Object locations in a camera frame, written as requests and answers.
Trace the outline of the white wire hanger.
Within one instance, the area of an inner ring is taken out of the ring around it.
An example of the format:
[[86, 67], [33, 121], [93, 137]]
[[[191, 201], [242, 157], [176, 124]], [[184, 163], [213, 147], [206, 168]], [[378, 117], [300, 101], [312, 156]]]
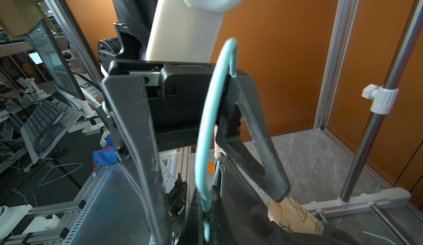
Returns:
[[207, 155], [212, 140], [212, 132], [217, 120], [226, 77], [228, 74], [233, 78], [236, 77], [236, 61], [237, 40], [235, 38], [230, 38], [225, 42], [223, 48], [221, 49], [215, 69], [211, 76], [197, 139], [195, 183], [200, 195], [202, 206], [202, 212], [200, 215], [203, 217], [203, 239], [206, 243], [209, 243], [210, 241], [210, 223], [208, 222], [207, 216], [212, 208], [212, 198], [206, 180]]

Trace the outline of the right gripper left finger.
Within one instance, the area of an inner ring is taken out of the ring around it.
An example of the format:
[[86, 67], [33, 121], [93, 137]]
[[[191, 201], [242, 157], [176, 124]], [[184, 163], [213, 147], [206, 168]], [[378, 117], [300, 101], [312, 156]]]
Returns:
[[156, 244], [171, 244], [165, 188], [144, 79], [108, 76], [102, 81], [105, 102], [129, 156], [120, 165], [140, 196]]

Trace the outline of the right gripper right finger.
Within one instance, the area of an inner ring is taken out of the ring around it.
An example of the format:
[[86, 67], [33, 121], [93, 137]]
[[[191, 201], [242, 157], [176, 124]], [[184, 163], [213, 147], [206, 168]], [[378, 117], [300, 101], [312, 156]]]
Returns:
[[[223, 92], [216, 141], [239, 166], [275, 202], [281, 202], [291, 185], [266, 126], [254, 80], [249, 76], [230, 78]], [[258, 157], [254, 157], [241, 139], [246, 125]]]

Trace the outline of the grey garment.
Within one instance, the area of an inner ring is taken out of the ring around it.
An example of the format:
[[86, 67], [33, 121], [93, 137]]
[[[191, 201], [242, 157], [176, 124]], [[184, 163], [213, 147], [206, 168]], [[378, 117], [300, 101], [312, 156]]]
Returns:
[[344, 231], [318, 222], [319, 234], [288, 232], [268, 218], [261, 197], [233, 161], [223, 162], [223, 187], [211, 190], [210, 245], [357, 245]]

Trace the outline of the beige patterned cloth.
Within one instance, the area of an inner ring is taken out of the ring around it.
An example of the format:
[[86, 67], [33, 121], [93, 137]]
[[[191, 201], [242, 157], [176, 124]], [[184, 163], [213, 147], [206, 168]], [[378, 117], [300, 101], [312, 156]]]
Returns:
[[322, 222], [290, 196], [279, 203], [269, 198], [267, 208], [269, 220], [288, 233], [323, 235]]

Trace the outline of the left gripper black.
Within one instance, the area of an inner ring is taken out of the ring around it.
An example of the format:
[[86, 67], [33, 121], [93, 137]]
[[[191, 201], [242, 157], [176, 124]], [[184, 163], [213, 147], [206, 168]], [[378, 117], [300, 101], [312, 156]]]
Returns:
[[120, 134], [136, 143], [155, 141], [158, 151], [197, 143], [200, 119], [214, 64], [145, 61], [144, 45], [122, 22], [117, 37], [99, 41], [99, 60], [108, 76], [102, 81], [106, 109]]

